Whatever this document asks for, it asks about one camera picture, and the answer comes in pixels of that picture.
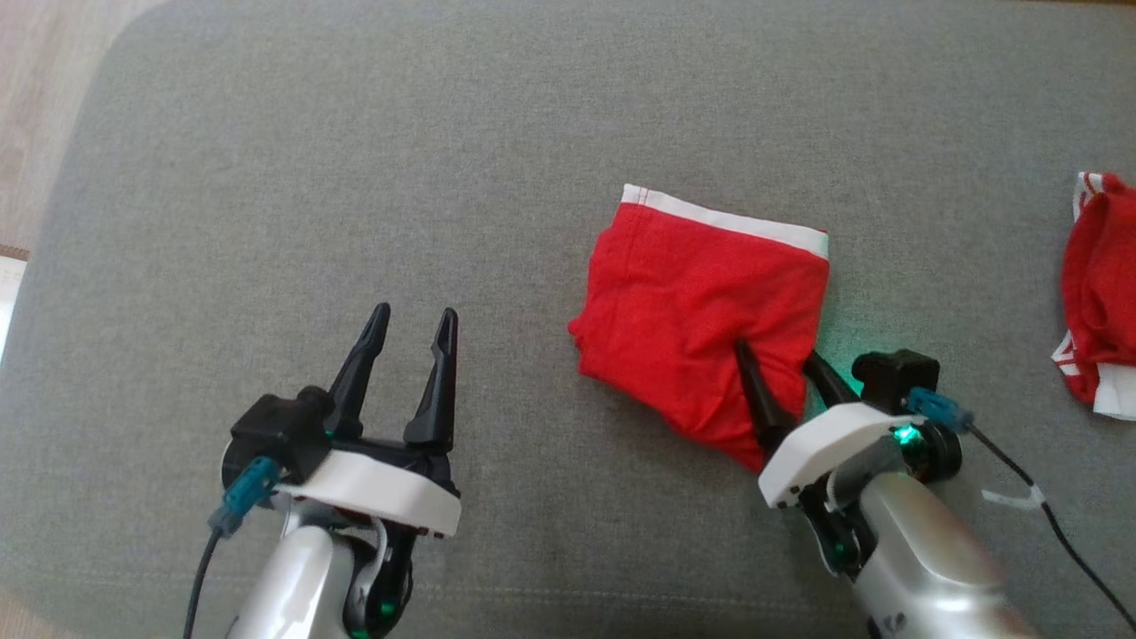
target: white paper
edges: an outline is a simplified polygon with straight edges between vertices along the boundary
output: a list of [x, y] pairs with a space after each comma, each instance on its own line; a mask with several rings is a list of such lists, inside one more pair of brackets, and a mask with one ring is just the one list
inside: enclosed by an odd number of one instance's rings
[[5, 345], [8, 341], [8, 326], [11, 324], [11, 312], [16, 308], [16, 293], [19, 282], [24, 279], [26, 262], [0, 256], [0, 360], [3, 359]]

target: red boxer briefs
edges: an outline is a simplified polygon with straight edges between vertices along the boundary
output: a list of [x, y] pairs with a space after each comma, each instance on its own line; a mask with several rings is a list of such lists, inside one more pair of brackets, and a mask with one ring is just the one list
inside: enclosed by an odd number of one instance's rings
[[628, 184], [596, 240], [584, 310], [568, 331], [582, 374], [760, 472], [733, 343], [749, 341], [782, 406], [800, 417], [801, 368], [817, 339], [827, 280], [821, 231]]

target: red fabric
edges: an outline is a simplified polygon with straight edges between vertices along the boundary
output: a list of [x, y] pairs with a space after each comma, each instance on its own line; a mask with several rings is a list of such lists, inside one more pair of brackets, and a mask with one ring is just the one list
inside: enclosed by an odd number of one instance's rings
[[828, 260], [807, 250], [621, 204], [568, 325], [579, 371], [760, 472], [733, 343], [749, 340], [770, 389], [800, 417], [827, 279]]
[[1092, 403], [1099, 363], [1136, 365], [1136, 191], [1116, 175], [1091, 196], [1074, 224], [1061, 272], [1066, 323], [1083, 383], [1069, 384]]

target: green led light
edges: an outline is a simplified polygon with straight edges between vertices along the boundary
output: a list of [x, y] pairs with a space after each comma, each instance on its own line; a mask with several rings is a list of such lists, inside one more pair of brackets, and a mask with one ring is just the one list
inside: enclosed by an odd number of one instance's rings
[[892, 433], [892, 437], [895, 438], [895, 441], [897, 441], [901, 447], [922, 443], [922, 435], [919, 434], [919, 430], [914, 426], [903, 426]]

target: gray fabric surface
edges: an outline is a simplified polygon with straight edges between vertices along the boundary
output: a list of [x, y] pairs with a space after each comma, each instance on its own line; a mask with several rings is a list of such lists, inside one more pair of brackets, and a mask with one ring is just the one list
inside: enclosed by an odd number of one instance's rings
[[[462, 320], [458, 537], [400, 637], [834, 637], [862, 620], [802, 517], [579, 377], [565, 325], [620, 185], [827, 229], [821, 350], [939, 358], [1136, 604], [1131, 426], [1049, 362], [1078, 169], [1136, 180], [1136, 11], [1047, 2], [175, 1], [80, 118], [0, 397], [0, 583], [91, 637], [179, 632], [231, 423], [329, 383], [392, 302], [393, 435]], [[1054, 637], [1117, 616], [966, 442], [945, 501]], [[275, 543], [222, 545], [216, 637]]]

